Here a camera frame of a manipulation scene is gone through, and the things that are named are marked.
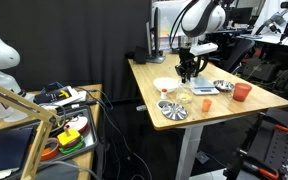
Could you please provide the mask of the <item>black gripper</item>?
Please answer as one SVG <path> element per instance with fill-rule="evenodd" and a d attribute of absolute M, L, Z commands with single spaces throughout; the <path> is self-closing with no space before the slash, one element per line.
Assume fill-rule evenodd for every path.
<path fill-rule="evenodd" d="M 179 50 L 180 63 L 175 66 L 177 74 L 181 77 L 181 82 L 192 81 L 201 71 L 203 71 L 209 61 L 209 53 L 218 49 L 214 43 L 181 48 Z"/>

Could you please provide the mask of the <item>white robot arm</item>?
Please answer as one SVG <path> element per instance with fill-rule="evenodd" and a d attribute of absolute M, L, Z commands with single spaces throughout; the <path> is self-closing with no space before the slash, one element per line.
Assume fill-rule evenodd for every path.
<path fill-rule="evenodd" d="M 198 38 L 207 33 L 219 30 L 226 19 L 225 10 L 220 6 L 220 0 L 191 0 L 184 2 L 169 33 L 169 46 L 179 28 L 189 39 Z M 192 77 L 197 77 L 209 61 L 209 53 L 218 49 L 214 43 L 202 45 L 187 45 L 179 48 L 180 63 L 175 66 L 177 74 L 183 83 Z"/>

